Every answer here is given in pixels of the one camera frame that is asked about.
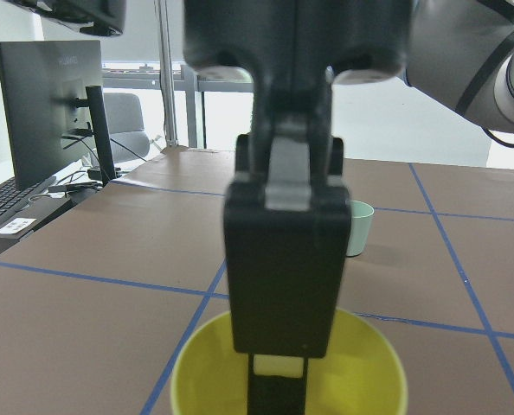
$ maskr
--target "light green cup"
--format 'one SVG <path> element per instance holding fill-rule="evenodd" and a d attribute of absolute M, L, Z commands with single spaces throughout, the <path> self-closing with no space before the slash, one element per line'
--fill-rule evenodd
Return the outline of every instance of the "light green cup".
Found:
<path fill-rule="evenodd" d="M 351 233 L 347 245 L 348 257 L 356 257 L 364 251 L 369 237 L 375 209 L 364 201 L 351 201 Z"/>

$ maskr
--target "keyboard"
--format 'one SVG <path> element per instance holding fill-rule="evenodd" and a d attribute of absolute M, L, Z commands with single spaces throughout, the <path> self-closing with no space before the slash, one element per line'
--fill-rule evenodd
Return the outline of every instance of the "keyboard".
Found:
<path fill-rule="evenodd" d="M 43 192 L 48 186 L 53 184 L 54 177 L 39 182 L 25 190 L 15 188 L 15 177 L 0 184 L 0 227 L 9 218 L 14 216 L 29 205 L 29 198 Z"/>

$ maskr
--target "brown table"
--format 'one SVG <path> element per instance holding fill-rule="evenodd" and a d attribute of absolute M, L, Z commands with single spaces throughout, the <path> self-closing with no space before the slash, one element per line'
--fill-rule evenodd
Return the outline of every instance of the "brown table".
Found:
<path fill-rule="evenodd" d="M 0 414 L 170 414 L 228 309 L 234 154 L 166 150 L 0 255 Z M 376 215 L 339 305 L 394 344 L 409 414 L 514 414 L 514 171 L 347 160 Z"/>

